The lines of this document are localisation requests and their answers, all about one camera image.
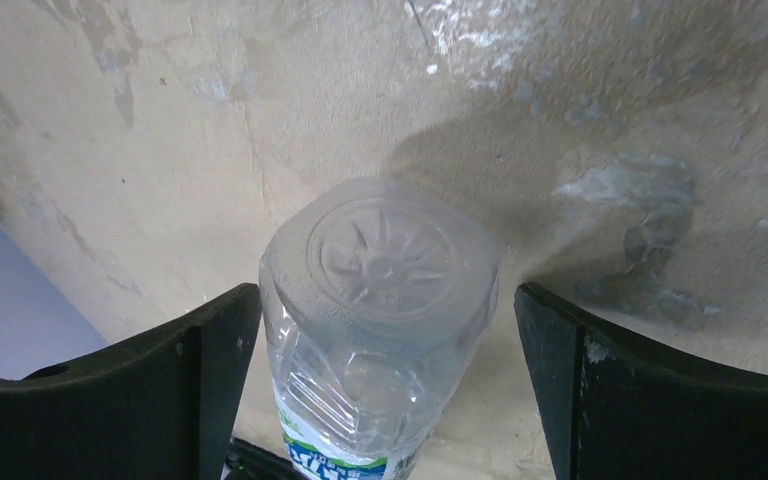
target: beige wall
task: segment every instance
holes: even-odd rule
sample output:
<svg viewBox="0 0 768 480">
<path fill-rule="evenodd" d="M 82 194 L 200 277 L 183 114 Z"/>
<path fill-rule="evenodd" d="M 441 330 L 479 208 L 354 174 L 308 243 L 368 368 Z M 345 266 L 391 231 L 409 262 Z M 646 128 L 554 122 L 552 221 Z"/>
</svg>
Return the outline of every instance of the beige wall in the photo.
<svg viewBox="0 0 768 480">
<path fill-rule="evenodd" d="M 524 278 L 768 372 L 768 0 L 0 0 L 1 219 L 111 341 L 376 173 L 508 244 L 417 478 L 551 477 Z M 267 368 L 236 433 L 278 451 Z"/>
</svg>

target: stain on wall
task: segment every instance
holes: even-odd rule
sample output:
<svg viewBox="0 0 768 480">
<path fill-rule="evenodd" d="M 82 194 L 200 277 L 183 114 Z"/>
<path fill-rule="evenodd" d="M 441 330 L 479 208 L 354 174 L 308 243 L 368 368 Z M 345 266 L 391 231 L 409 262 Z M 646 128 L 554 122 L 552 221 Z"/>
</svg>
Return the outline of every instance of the stain on wall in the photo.
<svg viewBox="0 0 768 480">
<path fill-rule="evenodd" d="M 681 321 L 694 310 L 719 313 L 719 307 L 700 304 L 662 279 L 678 242 L 691 229 L 693 208 L 699 202 L 692 165 L 669 155 L 628 152 L 617 154 L 614 161 L 555 190 L 556 195 L 633 207 L 645 214 L 641 223 L 622 233 L 620 247 L 627 266 L 579 282 L 575 286 L 578 299 L 656 320 Z"/>
<path fill-rule="evenodd" d="M 63 28 L 80 26 L 99 70 L 111 78 L 114 106 L 125 125 L 133 127 L 134 92 L 129 68 L 139 62 L 142 41 L 134 31 L 128 2 L 117 10 L 102 0 L 29 1 Z"/>
</svg>

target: plastic water bottle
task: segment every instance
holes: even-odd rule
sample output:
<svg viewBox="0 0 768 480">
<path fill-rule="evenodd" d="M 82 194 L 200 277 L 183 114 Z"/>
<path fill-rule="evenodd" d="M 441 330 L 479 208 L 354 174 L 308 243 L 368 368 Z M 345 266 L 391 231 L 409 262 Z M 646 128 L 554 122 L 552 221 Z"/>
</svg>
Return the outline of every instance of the plastic water bottle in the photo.
<svg viewBox="0 0 768 480">
<path fill-rule="evenodd" d="M 496 307 L 500 248 L 395 180 L 315 200 L 260 267 L 287 452 L 312 480 L 403 480 Z"/>
</svg>

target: bottle label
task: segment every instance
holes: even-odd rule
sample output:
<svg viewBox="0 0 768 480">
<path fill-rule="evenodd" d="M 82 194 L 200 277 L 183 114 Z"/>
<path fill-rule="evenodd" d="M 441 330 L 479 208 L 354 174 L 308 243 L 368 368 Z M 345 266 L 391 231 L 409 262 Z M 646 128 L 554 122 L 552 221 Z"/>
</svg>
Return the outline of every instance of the bottle label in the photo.
<svg viewBox="0 0 768 480">
<path fill-rule="evenodd" d="M 365 459 L 322 441 L 316 430 L 290 410 L 277 390 L 275 401 L 284 430 L 287 454 L 310 480 L 405 480 L 416 463 L 416 453 L 388 462 L 388 458 Z"/>
</svg>

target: clear plastic bottle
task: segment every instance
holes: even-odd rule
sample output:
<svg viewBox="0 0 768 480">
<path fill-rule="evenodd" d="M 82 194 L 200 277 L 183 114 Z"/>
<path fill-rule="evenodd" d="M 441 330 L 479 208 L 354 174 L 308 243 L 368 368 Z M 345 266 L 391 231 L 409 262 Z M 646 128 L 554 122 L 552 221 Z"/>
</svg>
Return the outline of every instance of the clear plastic bottle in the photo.
<svg viewBox="0 0 768 480">
<path fill-rule="evenodd" d="M 345 182 L 284 224 L 260 267 L 284 439 L 313 480 L 403 480 L 498 296 L 498 243 L 440 199 Z"/>
</svg>

